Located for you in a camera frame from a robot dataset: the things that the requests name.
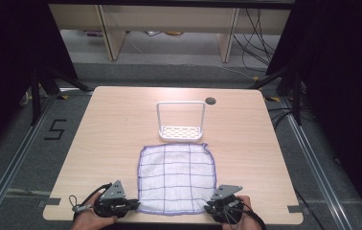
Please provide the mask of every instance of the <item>gray carpet floor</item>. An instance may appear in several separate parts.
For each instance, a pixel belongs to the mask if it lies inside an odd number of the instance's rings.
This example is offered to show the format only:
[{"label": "gray carpet floor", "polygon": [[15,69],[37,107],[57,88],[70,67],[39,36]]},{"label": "gray carpet floor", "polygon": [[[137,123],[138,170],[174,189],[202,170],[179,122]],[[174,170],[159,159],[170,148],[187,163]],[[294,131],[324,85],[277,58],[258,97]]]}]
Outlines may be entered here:
[{"label": "gray carpet floor", "polygon": [[[132,85],[164,87],[206,87],[246,88],[253,84],[254,76],[263,74],[242,67],[228,70],[215,66],[193,65],[132,65],[76,63],[76,70],[82,82],[89,86]],[[264,97],[276,96],[279,81],[263,87]],[[59,81],[60,87],[68,87]],[[42,202],[52,191],[65,156],[74,139],[82,115],[91,96],[69,96],[66,100],[55,100],[48,111],[30,152],[26,156],[7,196],[0,206],[0,229],[69,229],[71,221],[47,221],[42,217]],[[279,102],[266,102],[267,108],[281,108]],[[16,109],[10,125],[0,136],[0,178],[30,127],[32,106]],[[270,119],[281,113],[270,111]],[[323,131],[318,126],[311,110],[302,110],[303,129],[311,146],[321,161],[328,179],[349,215],[354,229],[362,229],[362,201],[352,187],[340,165],[333,162],[334,152]],[[65,129],[61,139],[45,140],[56,135],[49,131],[54,119],[66,119],[58,128]],[[294,187],[305,198],[311,211],[322,222],[325,229],[337,229],[332,214],[324,201],[314,176],[307,164],[298,141],[288,123],[282,119],[276,129],[283,157]],[[304,222],[296,226],[269,225],[268,229],[321,229],[315,218],[304,208]],[[114,229],[220,229],[219,226],[167,226],[167,225],[126,225],[118,224]]]}]

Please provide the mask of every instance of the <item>white rack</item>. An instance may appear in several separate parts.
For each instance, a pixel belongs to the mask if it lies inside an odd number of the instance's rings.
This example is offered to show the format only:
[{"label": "white rack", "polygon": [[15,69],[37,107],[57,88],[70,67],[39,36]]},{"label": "white rack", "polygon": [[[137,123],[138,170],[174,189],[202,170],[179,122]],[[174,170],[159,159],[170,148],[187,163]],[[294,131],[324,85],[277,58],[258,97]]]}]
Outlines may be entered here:
[{"label": "white rack", "polygon": [[[165,126],[162,125],[160,116],[160,105],[162,104],[201,104],[202,115],[199,126]],[[159,126],[160,138],[168,142],[197,142],[201,139],[203,130],[202,126],[204,123],[205,115],[205,103],[201,101],[190,101],[190,102],[159,102],[157,105],[157,118]]]}]

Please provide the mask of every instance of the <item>wooden table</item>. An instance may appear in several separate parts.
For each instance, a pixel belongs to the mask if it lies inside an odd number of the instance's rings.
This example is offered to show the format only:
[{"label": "wooden table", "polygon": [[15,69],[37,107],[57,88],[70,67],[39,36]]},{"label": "wooden table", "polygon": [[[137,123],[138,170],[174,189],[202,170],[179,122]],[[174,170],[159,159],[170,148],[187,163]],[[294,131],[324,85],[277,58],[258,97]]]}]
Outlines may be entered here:
[{"label": "wooden table", "polygon": [[[122,180],[127,198],[137,198],[137,165],[143,146],[164,144],[158,134],[156,104],[161,101],[205,101],[203,137],[216,166],[217,186],[241,185],[238,195],[251,197],[254,211],[266,224],[300,224],[297,206],[281,149],[262,95],[257,90],[98,87],[85,111],[78,132],[47,205],[48,220],[70,220],[69,195],[82,202],[96,188]],[[179,118],[188,116],[180,113]],[[129,212],[122,222],[208,223],[208,214],[165,217]]]}]

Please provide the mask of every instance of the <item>hand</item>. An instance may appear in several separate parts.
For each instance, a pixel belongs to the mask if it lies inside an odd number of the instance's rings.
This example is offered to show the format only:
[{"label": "hand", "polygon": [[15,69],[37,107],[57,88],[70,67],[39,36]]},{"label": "hand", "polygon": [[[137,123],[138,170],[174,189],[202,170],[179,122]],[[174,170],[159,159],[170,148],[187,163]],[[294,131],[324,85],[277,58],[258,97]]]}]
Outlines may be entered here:
[{"label": "hand", "polygon": [[[243,201],[244,204],[250,207],[252,209],[252,205],[250,203],[250,197],[247,195],[238,195],[238,197]],[[243,206],[243,210],[249,211],[249,208],[247,206]],[[261,230],[260,225],[247,216],[247,214],[242,214],[241,219],[238,222],[238,224],[229,224],[229,223],[222,223],[222,229],[223,230]]]},{"label": "hand", "polygon": [[[100,194],[97,193],[92,196],[86,204],[94,204],[99,195]],[[71,230],[100,230],[108,225],[114,224],[117,221],[118,218],[115,216],[111,218],[101,218],[95,214],[93,208],[88,208],[77,216]]]}]

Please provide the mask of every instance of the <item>towel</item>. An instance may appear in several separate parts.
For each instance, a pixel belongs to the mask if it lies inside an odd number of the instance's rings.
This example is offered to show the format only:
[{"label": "towel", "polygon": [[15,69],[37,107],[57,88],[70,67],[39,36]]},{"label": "towel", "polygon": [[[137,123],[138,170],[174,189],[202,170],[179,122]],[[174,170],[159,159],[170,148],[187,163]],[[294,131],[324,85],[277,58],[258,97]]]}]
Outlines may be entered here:
[{"label": "towel", "polygon": [[207,144],[165,144],[144,147],[140,152],[141,213],[201,214],[215,189],[215,161]]}]

